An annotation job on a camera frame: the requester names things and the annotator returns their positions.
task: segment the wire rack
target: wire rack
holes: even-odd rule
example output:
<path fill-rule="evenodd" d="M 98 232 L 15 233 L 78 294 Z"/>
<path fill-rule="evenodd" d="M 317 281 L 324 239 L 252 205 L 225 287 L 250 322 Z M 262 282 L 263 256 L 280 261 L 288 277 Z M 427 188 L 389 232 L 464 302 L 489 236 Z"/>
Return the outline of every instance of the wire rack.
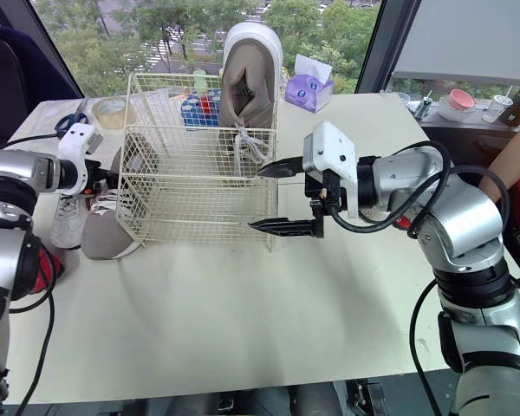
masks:
<path fill-rule="evenodd" d="M 247 128 L 265 160 L 236 143 L 236 128 L 218 127 L 221 81 L 207 75 L 136 74 L 129 79 L 117 218 L 150 241 L 264 243 L 272 236 L 248 223 L 274 217 L 277 183 L 255 177 L 276 154 L 270 129 Z"/>

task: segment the window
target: window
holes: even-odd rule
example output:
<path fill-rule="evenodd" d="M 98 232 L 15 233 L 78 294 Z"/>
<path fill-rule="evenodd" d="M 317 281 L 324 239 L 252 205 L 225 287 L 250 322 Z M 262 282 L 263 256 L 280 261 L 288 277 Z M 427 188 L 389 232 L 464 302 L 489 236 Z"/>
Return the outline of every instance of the window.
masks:
<path fill-rule="evenodd" d="M 434 101 L 438 101 L 443 95 L 448 95 L 452 89 L 459 88 L 466 91 L 474 99 L 491 100 L 494 95 L 512 96 L 518 87 L 504 84 L 485 84 L 468 81 L 450 80 L 415 80 L 407 78 L 391 78 L 387 84 L 387 91 L 405 93 L 411 100 L 420 100 L 432 92 Z"/>
<path fill-rule="evenodd" d="M 87 96 L 124 94 L 133 71 L 215 75 L 224 34 L 244 20 L 295 55 L 333 66 L 335 93 L 353 93 L 379 12 L 377 0 L 30 0 Z"/>

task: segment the cup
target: cup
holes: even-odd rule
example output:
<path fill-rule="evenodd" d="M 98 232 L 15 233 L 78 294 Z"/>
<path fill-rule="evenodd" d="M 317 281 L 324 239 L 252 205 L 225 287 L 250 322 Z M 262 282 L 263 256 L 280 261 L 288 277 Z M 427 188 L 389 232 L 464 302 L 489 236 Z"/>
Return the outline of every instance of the cup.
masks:
<path fill-rule="evenodd" d="M 512 100 L 505 95 L 495 95 L 491 104 L 485 109 L 482 120 L 487 123 L 494 123 L 498 116 L 508 107 L 512 105 Z"/>

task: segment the blue scissor handle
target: blue scissor handle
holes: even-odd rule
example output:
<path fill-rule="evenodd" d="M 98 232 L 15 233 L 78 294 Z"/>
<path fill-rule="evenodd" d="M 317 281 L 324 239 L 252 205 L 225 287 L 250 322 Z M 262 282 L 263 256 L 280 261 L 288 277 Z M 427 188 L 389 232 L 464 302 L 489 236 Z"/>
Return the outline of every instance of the blue scissor handle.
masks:
<path fill-rule="evenodd" d="M 84 113 L 68 114 L 58 121 L 54 127 L 55 132 L 58 133 L 58 137 L 61 139 L 65 133 L 75 124 L 83 123 L 88 124 L 88 117 Z"/>

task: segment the blue object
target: blue object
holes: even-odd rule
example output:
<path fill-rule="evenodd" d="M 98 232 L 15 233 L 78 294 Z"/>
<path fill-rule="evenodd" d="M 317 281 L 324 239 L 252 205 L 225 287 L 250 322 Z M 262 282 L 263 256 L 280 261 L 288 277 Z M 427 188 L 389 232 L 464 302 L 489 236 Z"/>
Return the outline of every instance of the blue object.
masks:
<path fill-rule="evenodd" d="M 75 123 L 88 124 L 87 115 L 84 113 L 68 114 L 58 121 L 54 127 L 58 138 L 61 139 Z"/>
<path fill-rule="evenodd" d="M 186 126 L 218 126 L 219 89 L 207 94 L 189 94 L 181 104 L 181 117 Z"/>

